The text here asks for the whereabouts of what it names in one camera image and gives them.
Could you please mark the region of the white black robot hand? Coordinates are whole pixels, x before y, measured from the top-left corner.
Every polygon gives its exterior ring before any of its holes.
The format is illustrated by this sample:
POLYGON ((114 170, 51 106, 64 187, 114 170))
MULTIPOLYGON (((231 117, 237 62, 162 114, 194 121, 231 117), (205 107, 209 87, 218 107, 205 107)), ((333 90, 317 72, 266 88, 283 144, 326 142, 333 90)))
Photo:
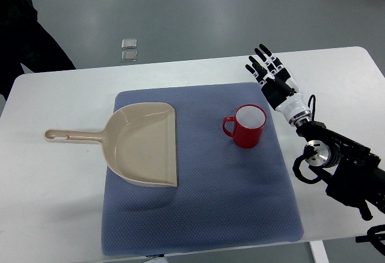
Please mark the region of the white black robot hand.
POLYGON ((272 109, 280 112, 295 127, 313 119, 312 111, 303 101, 303 94, 290 71, 265 45, 254 49, 259 59, 249 56, 245 68, 254 76, 272 109))

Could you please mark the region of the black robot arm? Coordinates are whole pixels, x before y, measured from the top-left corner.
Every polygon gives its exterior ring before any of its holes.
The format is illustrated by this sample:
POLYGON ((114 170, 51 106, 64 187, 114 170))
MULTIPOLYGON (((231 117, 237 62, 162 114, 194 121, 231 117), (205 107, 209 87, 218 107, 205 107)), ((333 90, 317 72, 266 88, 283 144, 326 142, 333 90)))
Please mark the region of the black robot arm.
POLYGON ((359 210, 363 220, 372 220, 369 205, 384 212, 384 170, 381 159, 370 148, 328 129, 317 122, 316 97, 308 101, 310 116, 295 124, 297 134, 307 144, 292 167, 306 184, 326 183, 326 194, 345 206, 359 210))

